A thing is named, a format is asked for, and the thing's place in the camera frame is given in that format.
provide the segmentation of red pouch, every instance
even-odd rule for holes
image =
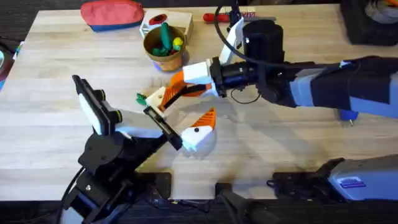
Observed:
[[[95,32],[138,26],[144,18],[141,4],[131,0],[87,2],[80,14]]]

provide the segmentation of white box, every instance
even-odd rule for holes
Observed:
[[[192,14],[187,12],[148,9],[148,11],[145,13],[144,20],[142,20],[142,23],[139,27],[139,32],[141,33],[142,38],[144,38],[150,30],[161,26],[160,24],[149,25],[150,19],[161,14],[166,14],[167,16],[167,19],[164,22],[167,22],[172,27],[179,28],[185,34],[185,39],[187,40],[188,44],[193,30],[193,20]]]

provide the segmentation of green toy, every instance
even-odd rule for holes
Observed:
[[[165,47],[162,47],[161,49],[159,48],[154,48],[152,49],[152,55],[155,55],[157,57],[164,57],[169,54],[169,50],[167,50]]]
[[[147,97],[145,96],[145,95],[143,95],[143,94],[140,94],[140,93],[137,93],[137,99],[136,99],[136,101],[137,101],[137,103],[139,103],[140,105],[142,105],[142,106],[147,106],[147,102],[145,102],[145,99],[146,99]]]
[[[167,50],[171,50],[173,47],[172,34],[170,32],[170,27],[166,22],[162,23],[162,27],[160,28],[160,38],[162,39],[163,47]]]

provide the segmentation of blue label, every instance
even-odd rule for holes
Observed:
[[[344,177],[336,180],[344,189],[354,187],[366,187],[366,184],[359,177]]]

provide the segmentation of wooden table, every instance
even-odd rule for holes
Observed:
[[[194,15],[190,63],[219,55],[214,26],[201,21],[213,7],[171,10]],[[291,62],[398,53],[397,47],[350,45],[337,5],[261,6],[256,13],[276,16]],[[166,85],[172,75],[154,68],[138,28],[97,34],[79,11],[40,11],[0,94],[0,200],[59,200],[79,169],[92,130],[73,74],[104,89],[114,107],[133,111],[142,110],[137,92]],[[236,97],[250,100],[256,90]],[[331,109],[290,109],[265,100],[239,105],[232,99],[182,99],[170,122],[181,131],[212,106],[218,115],[214,149],[187,156],[168,144],[141,167],[171,171],[173,198],[212,198],[217,181],[234,183],[246,197],[272,198],[265,183],[275,170],[312,170],[331,158],[397,152],[395,119],[361,114],[354,127],[345,128]]]

